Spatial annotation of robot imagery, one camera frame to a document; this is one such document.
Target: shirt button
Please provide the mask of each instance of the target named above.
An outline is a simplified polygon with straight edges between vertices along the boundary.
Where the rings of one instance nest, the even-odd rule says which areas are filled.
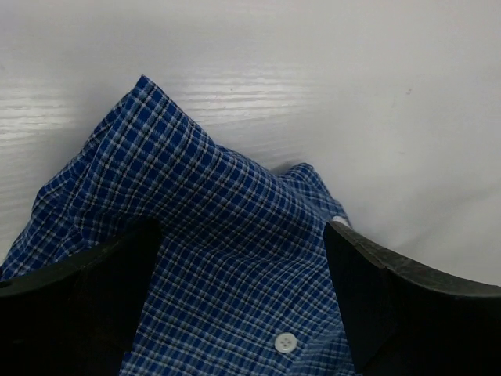
[[[297,347],[297,338],[292,333],[282,333],[275,339],[275,349],[279,353],[293,352]]]
[[[340,215],[336,215],[334,218],[332,218],[332,222],[343,223],[345,226],[350,227],[350,225],[348,224],[348,221],[346,219],[344,219],[343,217],[341,217]]]

